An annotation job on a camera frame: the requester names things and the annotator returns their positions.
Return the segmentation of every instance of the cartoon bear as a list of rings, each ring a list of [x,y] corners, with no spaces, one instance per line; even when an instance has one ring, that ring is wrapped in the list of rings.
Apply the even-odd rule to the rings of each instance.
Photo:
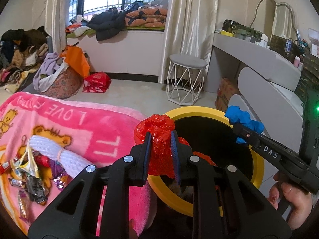
[[[57,144],[59,144],[61,147],[65,148],[66,146],[69,146],[72,143],[72,139],[70,136],[60,136],[59,135],[59,131],[52,129],[45,129],[44,126],[37,126],[35,128],[33,128],[33,132],[32,135],[39,135],[39,136],[43,136],[46,138],[49,138],[53,141],[55,141]],[[22,137],[22,144],[21,147],[18,149],[18,156],[22,157],[23,154],[26,151],[26,147],[27,147],[27,137],[23,136]],[[51,169],[48,167],[44,167],[44,166],[38,166],[40,172],[41,172],[41,177],[42,180],[45,184],[45,186],[50,189],[51,188],[51,180],[53,179],[52,177],[52,172]],[[13,178],[15,178],[15,173],[12,171],[11,175]]]
[[[0,138],[6,133],[13,124],[10,124],[12,120],[17,116],[18,112],[15,110],[8,110],[4,118],[0,121]]]

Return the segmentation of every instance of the laundry basket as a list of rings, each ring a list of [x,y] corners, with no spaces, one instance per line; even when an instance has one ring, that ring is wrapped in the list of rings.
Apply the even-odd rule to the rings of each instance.
[[[250,147],[236,143],[224,112],[206,107],[183,107],[166,113],[175,121],[179,137],[183,137],[193,151],[209,155],[219,166],[238,167],[259,188],[264,177],[264,159]],[[174,194],[160,176],[148,176],[148,182],[157,196],[174,210],[193,216],[193,204]]]
[[[82,77],[72,67],[68,67],[57,77],[50,88],[41,94],[56,99],[66,99],[75,95],[82,83]]]

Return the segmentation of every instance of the mirror frame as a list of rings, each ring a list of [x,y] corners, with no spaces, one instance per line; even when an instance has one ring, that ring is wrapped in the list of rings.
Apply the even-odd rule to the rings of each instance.
[[[258,8],[259,8],[260,4],[261,4],[263,1],[265,1],[265,0],[260,0],[260,2],[259,2],[258,5],[257,5],[256,12],[255,12],[255,17],[254,17],[252,23],[250,24],[250,27],[252,27],[253,23],[255,22],[256,17],[257,17]],[[291,25],[292,25],[292,29],[293,29],[293,31],[294,31],[295,34],[296,34],[298,43],[300,43],[300,41],[301,41],[300,32],[299,32],[299,30],[296,28],[296,24],[295,24],[295,22],[296,22],[296,20],[295,20],[295,14],[294,14],[294,12],[293,12],[291,6],[290,6],[288,3],[285,3],[285,2],[276,3],[275,0],[270,0],[270,1],[272,1],[272,2],[275,4],[276,7],[285,6],[285,7],[288,8],[288,10],[290,11],[290,15],[291,15]]]

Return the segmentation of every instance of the red shopping bag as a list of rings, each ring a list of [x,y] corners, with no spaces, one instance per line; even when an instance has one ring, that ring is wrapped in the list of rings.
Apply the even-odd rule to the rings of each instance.
[[[112,80],[104,72],[94,73],[84,78],[83,92],[106,92]]]

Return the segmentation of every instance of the cardboard box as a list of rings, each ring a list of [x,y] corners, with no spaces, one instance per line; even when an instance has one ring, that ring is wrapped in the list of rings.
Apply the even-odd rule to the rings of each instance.
[[[234,94],[240,94],[236,83],[228,78],[223,78],[217,91],[217,99],[215,101],[216,109],[226,112],[229,100]]]

